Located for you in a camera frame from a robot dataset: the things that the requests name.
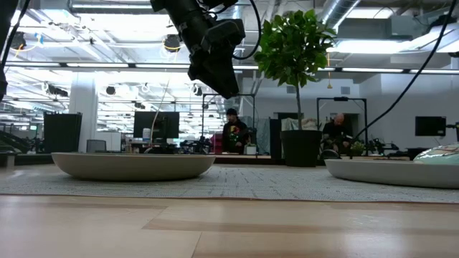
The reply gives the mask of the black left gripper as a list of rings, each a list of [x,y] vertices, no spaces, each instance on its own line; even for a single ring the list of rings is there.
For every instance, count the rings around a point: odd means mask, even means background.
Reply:
[[[201,6],[170,6],[168,15],[189,50],[190,79],[200,80],[226,99],[236,96],[239,87],[232,55],[245,38],[243,21],[218,19]],[[200,66],[211,67],[212,71]]]

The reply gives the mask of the large mint green donut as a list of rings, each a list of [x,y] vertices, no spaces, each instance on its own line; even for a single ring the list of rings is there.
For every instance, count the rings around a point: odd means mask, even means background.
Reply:
[[[414,162],[459,166],[459,142],[425,150],[414,158]]]

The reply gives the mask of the person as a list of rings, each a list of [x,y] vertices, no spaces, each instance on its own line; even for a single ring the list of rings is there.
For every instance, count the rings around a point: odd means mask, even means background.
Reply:
[[[243,154],[250,141],[248,126],[240,120],[234,108],[227,110],[226,117],[227,122],[222,133],[222,152]]]
[[[344,126],[345,116],[337,114],[323,128],[323,149],[333,150],[339,154],[348,155],[351,151],[351,132]]]

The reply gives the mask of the red cabinet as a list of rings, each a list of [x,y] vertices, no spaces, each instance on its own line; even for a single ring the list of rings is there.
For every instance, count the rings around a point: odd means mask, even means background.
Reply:
[[[221,153],[222,152],[222,139],[223,136],[221,133],[215,133],[211,138],[212,152]]]

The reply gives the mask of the black computer monitor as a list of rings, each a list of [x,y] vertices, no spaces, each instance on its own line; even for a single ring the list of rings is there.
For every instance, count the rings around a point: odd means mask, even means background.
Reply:
[[[415,135],[416,136],[445,136],[446,117],[442,116],[416,116]]]
[[[153,138],[178,138],[179,137],[178,112],[135,112],[133,124],[133,137],[142,138],[143,130],[153,129]]]

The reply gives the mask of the green plant in black pot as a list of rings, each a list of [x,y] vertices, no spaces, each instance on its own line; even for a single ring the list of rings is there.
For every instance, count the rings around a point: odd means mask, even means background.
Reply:
[[[280,132],[287,166],[316,166],[322,133],[303,129],[300,90],[309,82],[316,82],[316,73],[326,68],[327,49],[333,46],[335,38],[336,31],[324,24],[314,9],[276,15],[262,24],[260,49],[254,55],[259,71],[279,86],[295,89],[298,127]]]

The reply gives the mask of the grey woven placemat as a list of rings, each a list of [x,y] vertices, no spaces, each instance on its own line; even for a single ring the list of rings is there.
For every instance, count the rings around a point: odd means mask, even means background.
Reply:
[[[79,180],[55,166],[39,166],[0,176],[0,194],[459,204],[459,190],[345,181],[325,169],[281,167],[214,166],[179,181],[106,182]]]

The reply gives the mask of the beige ceramic bowl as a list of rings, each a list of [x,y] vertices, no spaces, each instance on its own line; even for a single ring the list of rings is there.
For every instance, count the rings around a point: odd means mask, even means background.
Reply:
[[[209,170],[215,156],[188,154],[53,153],[55,165],[80,179],[97,181],[170,181]]]

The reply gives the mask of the grey office chair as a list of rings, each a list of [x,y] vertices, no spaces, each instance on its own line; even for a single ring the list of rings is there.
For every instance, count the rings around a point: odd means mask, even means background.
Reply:
[[[107,151],[105,140],[88,139],[86,143],[87,153],[102,153]]]

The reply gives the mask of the black partition panel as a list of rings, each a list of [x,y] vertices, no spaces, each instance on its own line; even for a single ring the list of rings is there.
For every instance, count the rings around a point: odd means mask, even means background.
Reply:
[[[80,142],[82,113],[44,114],[45,153],[77,152]]]

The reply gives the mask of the grey round plate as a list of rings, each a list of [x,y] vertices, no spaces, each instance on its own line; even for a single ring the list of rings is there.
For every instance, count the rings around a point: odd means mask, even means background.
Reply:
[[[325,160],[328,172],[341,179],[396,186],[459,189],[459,166],[386,160]]]

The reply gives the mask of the silver ventilation duct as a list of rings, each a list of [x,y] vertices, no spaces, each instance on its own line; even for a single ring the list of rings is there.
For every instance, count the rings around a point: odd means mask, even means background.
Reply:
[[[338,30],[339,25],[354,10],[361,0],[326,0],[320,20],[327,27]]]

